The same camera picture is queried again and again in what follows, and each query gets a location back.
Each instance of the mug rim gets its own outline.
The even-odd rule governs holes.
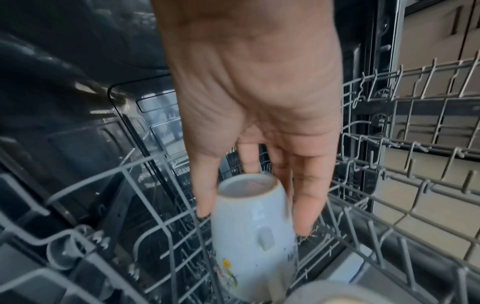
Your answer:
[[[238,181],[238,180],[242,180],[242,179],[247,179],[249,176],[261,176],[261,177],[267,177],[267,178],[270,178],[270,179],[274,179],[275,180],[275,185],[268,191],[264,192],[264,193],[261,193],[261,194],[257,194],[257,195],[251,195],[251,196],[244,196],[244,197],[233,197],[233,196],[227,196],[227,195],[223,195],[220,193],[220,188],[221,187],[225,187],[227,186],[228,184],[232,183],[232,182],[235,182],[235,181]],[[224,181],[222,181],[220,184],[218,184],[218,187],[216,188],[216,195],[217,197],[220,197],[221,199],[223,200],[227,200],[227,201],[244,201],[245,199],[252,199],[252,198],[261,198],[263,196],[267,196],[269,195],[270,193],[272,192],[275,192],[277,191],[278,187],[282,187],[282,184],[280,183],[279,179],[276,178],[275,176],[271,175],[271,174],[262,174],[262,173],[243,173],[243,174],[240,174],[240,175],[236,175],[236,176],[233,176],[233,177],[230,177]]]

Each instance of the dishwasher rack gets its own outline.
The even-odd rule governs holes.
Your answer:
[[[480,129],[480,118],[477,117],[474,126],[456,126],[457,130],[469,132],[468,136],[464,136],[464,146],[438,144],[438,137],[445,133],[442,130],[452,128],[444,123],[449,112],[447,107],[468,108],[475,106],[480,99],[478,91],[469,92],[471,79],[479,71],[479,59],[480,53],[477,52],[471,60],[447,64],[433,61],[431,66],[408,70],[400,67],[398,71],[387,73],[375,71],[373,75],[363,75],[344,84],[343,127],[328,200],[312,234],[298,238],[299,272],[291,290],[315,279],[326,261],[331,262],[338,252],[350,250],[364,259],[357,277],[373,267],[422,303],[480,301],[480,270],[471,261],[480,250],[480,230],[476,235],[467,235],[416,214],[421,198],[430,193],[480,208],[480,189],[471,187],[475,171],[470,171],[459,185],[445,181],[458,159],[479,161],[480,150],[472,146]],[[429,87],[440,74],[443,75],[438,78],[440,81],[447,80],[445,94],[429,95]],[[408,134],[415,133],[414,127],[422,126],[411,122],[417,104],[422,108],[438,110],[435,114],[437,123],[423,125],[433,128],[433,131],[416,131],[431,134],[430,142],[407,140]],[[406,115],[405,122],[397,120],[401,113]],[[396,135],[398,126],[404,126],[404,129]],[[403,170],[384,165],[389,149],[405,150],[407,158]],[[184,152],[174,155],[153,152],[148,157],[135,158],[134,150],[119,167],[73,184],[42,203],[36,201],[11,175],[0,175],[1,180],[25,204],[25,212],[15,217],[5,210],[0,212],[0,225],[3,227],[1,244],[5,245],[6,240],[14,236],[13,240],[22,246],[46,250],[47,256],[41,267],[20,273],[0,284],[0,293],[18,290],[40,279],[59,287],[59,301],[62,303],[238,302],[229,298],[217,281],[211,257],[210,221],[209,218],[198,219],[195,215],[187,155]],[[440,179],[427,178],[415,172],[417,153],[440,155],[447,159]],[[260,162],[263,171],[270,171],[268,154],[263,148],[260,149]],[[153,165],[161,168],[176,190],[169,212],[159,210],[152,203],[155,200],[146,193],[146,189],[164,187],[156,179]],[[241,173],[238,156],[232,150],[222,161],[219,180]],[[137,201],[134,207],[131,203],[126,209],[123,208],[124,202],[119,202],[105,217],[113,219],[127,214],[142,218],[146,214],[154,223],[134,237],[131,252],[125,252],[112,240],[109,234],[112,225],[108,225],[107,221],[96,230],[80,225],[49,236],[38,236],[36,231],[28,230],[26,224],[30,220],[51,214],[49,205],[68,198],[69,194],[81,191],[93,182],[113,176],[123,178],[122,191],[130,191]],[[410,210],[379,197],[378,188],[388,180],[417,188]],[[374,210],[378,205],[400,212],[401,219],[391,223],[376,216]],[[142,208],[144,213],[137,212]],[[398,223],[407,217],[467,241],[469,248],[466,254],[462,258],[454,256],[428,240],[403,231]],[[122,230],[129,231],[128,224],[125,225]],[[362,245],[371,248],[371,253],[365,254]],[[145,255],[155,260],[154,264],[145,262]],[[389,265],[402,274],[392,272]],[[147,271],[152,267],[158,277]],[[102,278],[100,285],[92,286],[92,272],[85,277],[83,269],[86,268],[93,269]]]

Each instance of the hand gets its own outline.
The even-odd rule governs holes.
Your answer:
[[[197,214],[234,145],[245,173],[266,144],[297,234],[325,204],[341,128],[342,60],[331,0],[152,0],[182,121]]]

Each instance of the dishwasher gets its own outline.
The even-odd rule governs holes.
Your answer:
[[[220,288],[210,220],[195,215],[150,2],[0,7],[0,302],[239,304]],[[343,123],[328,200],[311,235],[297,239],[289,293],[330,279],[363,282],[395,303],[480,302],[479,227],[465,233],[417,212],[432,195],[480,208],[474,169],[448,179],[458,162],[480,161],[480,55],[404,69],[404,10],[403,1],[335,1]],[[444,93],[429,92],[433,82]],[[428,140],[409,140],[418,133]],[[401,168],[385,162],[391,151],[404,154]],[[269,172],[265,147],[259,154]],[[444,160],[440,177],[416,170],[424,156]],[[232,149],[218,180],[238,174]],[[379,194],[387,183],[415,189],[409,208]],[[380,207],[400,218],[383,218]],[[459,239],[465,254],[406,229],[405,219]]]

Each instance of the gray wire rack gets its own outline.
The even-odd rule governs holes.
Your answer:
[[[468,235],[416,213],[422,197],[429,193],[480,207],[480,189],[472,188],[475,171],[470,171],[460,185],[446,181],[446,176],[458,159],[480,159],[480,151],[472,148],[480,129],[480,118],[476,118],[473,126],[453,126],[444,122],[450,113],[447,106],[454,109],[468,107],[480,99],[478,88],[474,88],[476,91],[473,93],[469,91],[471,79],[478,71],[479,57],[480,53],[477,52],[471,60],[447,64],[433,61],[431,66],[409,70],[400,67],[395,72],[375,72],[344,84],[344,124],[335,173],[325,210],[318,218],[311,236],[298,239],[299,246],[306,249],[300,251],[300,271],[292,289],[315,279],[314,271],[319,263],[330,258],[335,249],[344,246],[364,259],[358,275],[373,267],[422,303],[464,304],[480,301],[480,272],[471,263],[471,257],[480,245],[480,230],[476,235]],[[445,79],[447,75],[445,93],[429,95],[429,87],[438,74],[444,75],[439,79]],[[421,109],[439,109],[434,115],[436,123],[413,123],[416,105],[420,105]],[[402,118],[404,121],[399,119],[401,115],[405,115],[406,118]],[[419,126],[433,128],[423,130],[424,134],[431,135],[429,141],[408,140],[409,134],[419,133],[415,130]],[[465,138],[464,146],[438,143],[438,138],[445,135],[445,130],[451,129],[469,132],[468,136],[460,136]],[[403,169],[384,165],[388,149],[405,150],[407,157]],[[441,155],[447,160],[440,179],[416,173],[417,153]],[[165,217],[143,191],[152,185],[161,187],[154,178],[146,178],[151,176],[152,161],[162,169],[177,191],[174,216]],[[230,157],[225,165],[229,168],[221,172],[220,179],[241,174],[241,167],[234,157]],[[269,171],[269,161],[263,160],[261,167]],[[85,261],[106,278],[101,293],[103,295],[94,295],[50,260],[43,267],[0,284],[0,293],[16,290],[23,284],[41,278],[63,288],[66,297],[92,304],[106,300],[108,294],[111,294],[107,289],[119,290],[121,301],[125,303],[236,303],[235,299],[229,298],[220,289],[217,282],[211,260],[210,221],[209,218],[199,220],[195,216],[195,198],[189,191],[189,179],[185,178],[188,171],[188,158],[184,152],[132,158],[124,160],[117,168],[63,189],[43,203],[35,201],[10,175],[0,175],[28,208],[24,215],[15,220],[3,211],[0,212],[0,225],[4,228],[0,239],[12,234],[28,246],[47,248],[51,259],[55,259],[52,257],[55,254],[52,248],[60,244],[61,258],[70,258],[75,263]],[[67,229],[48,237],[38,237],[34,231],[28,231],[25,227],[28,218],[49,216],[49,205],[66,198],[70,193],[81,191],[90,183],[116,174],[123,175],[126,184],[138,196],[142,207],[154,221],[152,227],[136,236],[131,252],[126,253],[131,257],[127,264],[119,263],[118,252],[113,259],[104,257],[103,251],[112,245],[108,235],[101,230],[86,232]],[[411,209],[402,209],[378,195],[378,189],[387,180],[417,188]],[[401,219],[391,223],[376,216],[372,209],[378,205],[400,212]],[[470,245],[466,254],[463,257],[454,256],[430,244],[428,240],[405,232],[398,224],[407,217],[467,241]],[[157,234],[162,235],[163,241],[150,239]],[[140,253],[145,248],[152,249],[158,243],[160,251],[157,255],[155,253],[155,258],[162,261],[163,268],[158,271],[162,276],[156,278],[151,277],[143,268],[145,265],[142,264]],[[371,248],[372,253],[364,254],[361,244]],[[392,272],[387,264],[393,265],[403,274]],[[185,276],[188,280],[180,284]]]

